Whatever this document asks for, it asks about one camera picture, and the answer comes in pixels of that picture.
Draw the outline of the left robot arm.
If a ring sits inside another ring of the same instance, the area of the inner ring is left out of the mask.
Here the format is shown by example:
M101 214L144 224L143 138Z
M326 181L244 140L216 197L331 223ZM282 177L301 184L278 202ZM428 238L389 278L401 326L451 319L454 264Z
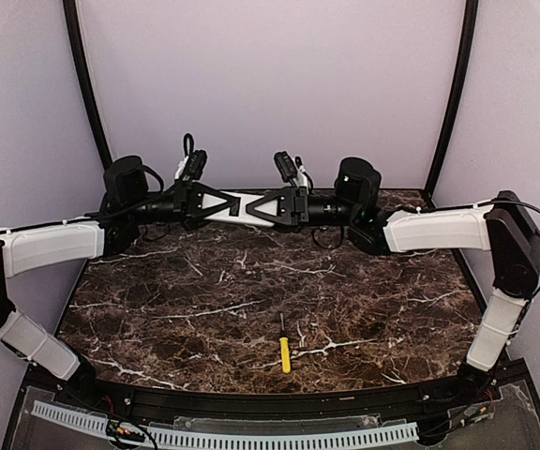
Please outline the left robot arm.
M114 256L140 235L139 227L178 222L201 225L211 216L237 218L241 199L200 183L207 155L196 150L181 161L173 184L151 191L157 173L138 156L117 159L104 173L100 209L82 217L0 230L0 341L47 369L62 384L91 397L96 371L8 297L7 281L29 270L75 260Z

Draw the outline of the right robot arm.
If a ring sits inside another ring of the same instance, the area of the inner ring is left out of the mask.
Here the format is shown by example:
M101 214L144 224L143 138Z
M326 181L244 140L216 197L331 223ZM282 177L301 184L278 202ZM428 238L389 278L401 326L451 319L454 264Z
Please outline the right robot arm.
M503 190L492 200L470 205L381 209L382 176L359 157L341 160L333 197L320 201L304 186L307 176L298 159L278 152L275 164L287 186L245 201L247 215L283 228L345 227L349 240L370 255L443 248L490 252L493 291L454 390L459 401L478 397L540 292L540 231L530 216L534 206Z

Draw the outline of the white remote control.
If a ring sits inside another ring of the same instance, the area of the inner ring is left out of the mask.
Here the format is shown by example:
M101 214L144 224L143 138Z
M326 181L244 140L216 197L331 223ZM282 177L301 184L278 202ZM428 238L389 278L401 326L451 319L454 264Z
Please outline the white remote control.
M215 222L224 222L231 223L236 225L248 225L248 226L257 226L263 228L272 228L275 226L274 222L266 220L264 218L252 216L247 212L247 206L250 203L254 203L261 199L263 195L260 194L247 194L247 193L238 193L223 191L223 194L231 195L239 199L237 213L231 215L230 209L225 208L215 214L208 216L206 220L215 221ZM265 213L266 215L272 216L275 218L278 215L278 200L272 200L264 204L260 204L256 207L258 213Z

